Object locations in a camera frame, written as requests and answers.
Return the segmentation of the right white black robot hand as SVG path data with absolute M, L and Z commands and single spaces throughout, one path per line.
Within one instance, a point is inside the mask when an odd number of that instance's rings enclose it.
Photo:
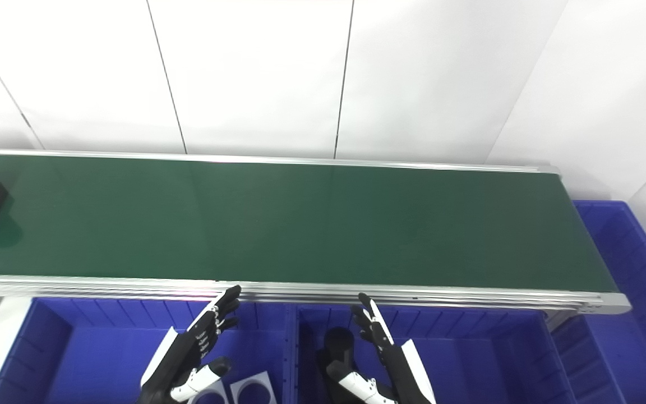
M 352 319 L 359 335 L 371 343 L 387 371 L 391 386 L 366 378 L 353 360 L 352 334 L 339 332 L 329 338 L 320 355 L 320 365 L 333 403 L 435 403 L 436 399 L 422 358 L 413 340 L 400 345 L 393 340 L 377 303 L 364 292 L 352 305 Z

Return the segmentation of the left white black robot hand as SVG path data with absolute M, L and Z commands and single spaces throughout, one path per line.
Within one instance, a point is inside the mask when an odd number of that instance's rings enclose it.
M 235 327 L 228 315 L 240 306 L 241 286 L 218 294 L 184 332 L 169 328 L 141 376 L 136 403 L 186 403 L 230 371 L 226 356 L 204 363 L 220 335 Z

